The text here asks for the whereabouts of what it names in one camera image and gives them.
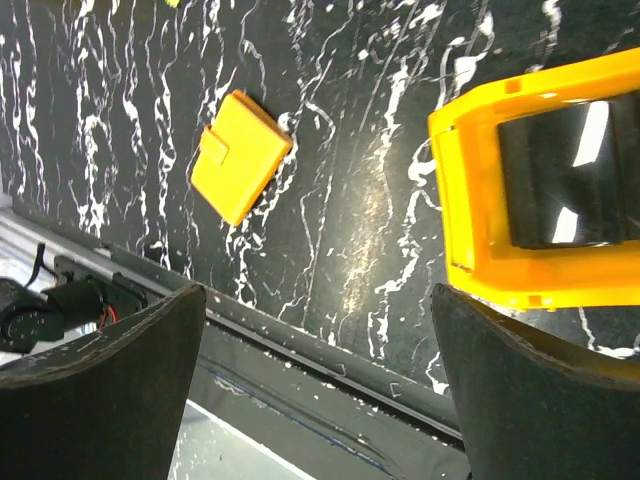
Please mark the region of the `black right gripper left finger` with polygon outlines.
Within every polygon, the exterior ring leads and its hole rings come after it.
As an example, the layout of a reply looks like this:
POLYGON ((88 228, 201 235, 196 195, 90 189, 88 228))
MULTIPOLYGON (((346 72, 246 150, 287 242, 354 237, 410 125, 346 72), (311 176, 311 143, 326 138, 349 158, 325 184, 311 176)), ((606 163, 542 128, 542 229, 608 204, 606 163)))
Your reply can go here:
POLYGON ((192 283, 1 367, 4 479, 165 479, 205 326, 192 283))

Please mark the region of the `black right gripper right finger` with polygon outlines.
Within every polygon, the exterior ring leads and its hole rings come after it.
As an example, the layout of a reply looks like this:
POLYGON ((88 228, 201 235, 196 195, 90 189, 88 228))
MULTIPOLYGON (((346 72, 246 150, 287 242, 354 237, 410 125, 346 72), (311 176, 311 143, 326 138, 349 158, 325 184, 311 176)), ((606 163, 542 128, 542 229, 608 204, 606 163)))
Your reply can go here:
POLYGON ((432 319, 476 479, 636 479, 639 364, 437 284, 432 319))

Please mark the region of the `black credit cards stack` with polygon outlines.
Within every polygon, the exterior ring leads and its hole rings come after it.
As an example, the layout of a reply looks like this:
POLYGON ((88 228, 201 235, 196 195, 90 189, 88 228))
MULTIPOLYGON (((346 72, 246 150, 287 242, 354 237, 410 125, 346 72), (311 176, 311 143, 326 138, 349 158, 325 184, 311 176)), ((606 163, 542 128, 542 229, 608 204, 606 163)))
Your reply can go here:
POLYGON ((638 239, 638 92, 511 120, 498 138, 513 245, 638 239))

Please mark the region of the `orange leather card holder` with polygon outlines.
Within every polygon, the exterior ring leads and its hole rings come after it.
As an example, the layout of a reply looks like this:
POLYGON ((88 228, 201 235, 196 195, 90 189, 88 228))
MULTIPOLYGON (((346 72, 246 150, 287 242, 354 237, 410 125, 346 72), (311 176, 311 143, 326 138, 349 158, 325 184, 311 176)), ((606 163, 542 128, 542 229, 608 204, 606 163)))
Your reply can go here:
POLYGON ((235 90, 204 128, 191 185, 226 223, 237 226, 292 145, 289 134, 259 104, 235 90))

